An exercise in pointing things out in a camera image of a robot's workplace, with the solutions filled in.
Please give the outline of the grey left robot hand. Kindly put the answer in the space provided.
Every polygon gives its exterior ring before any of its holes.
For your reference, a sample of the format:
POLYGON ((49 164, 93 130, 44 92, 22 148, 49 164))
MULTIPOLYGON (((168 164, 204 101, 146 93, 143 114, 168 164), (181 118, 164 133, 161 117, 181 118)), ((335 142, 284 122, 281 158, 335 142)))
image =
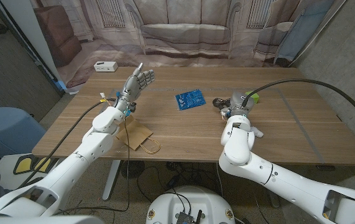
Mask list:
POLYGON ((155 74, 153 70, 142 71, 143 63, 140 63, 139 66, 133 71, 132 75, 126 80, 115 108, 118 110, 127 113, 135 112, 136 103, 135 101, 141 94, 141 91, 145 89, 155 80, 155 74))

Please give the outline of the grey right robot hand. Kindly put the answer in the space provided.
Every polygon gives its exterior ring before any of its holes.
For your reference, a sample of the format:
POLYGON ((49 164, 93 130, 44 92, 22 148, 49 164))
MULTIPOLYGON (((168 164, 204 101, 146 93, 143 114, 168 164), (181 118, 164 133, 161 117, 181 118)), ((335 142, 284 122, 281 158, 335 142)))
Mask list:
POLYGON ((246 105, 243 106, 243 101, 247 98, 247 95, 239 91, 234 91, 230 99, 225 100, 225 107, 221 109, 220 113, 225 118, 230 118, 234 115, 247 116, 254 106, 254 99, 249 98, 246 105))

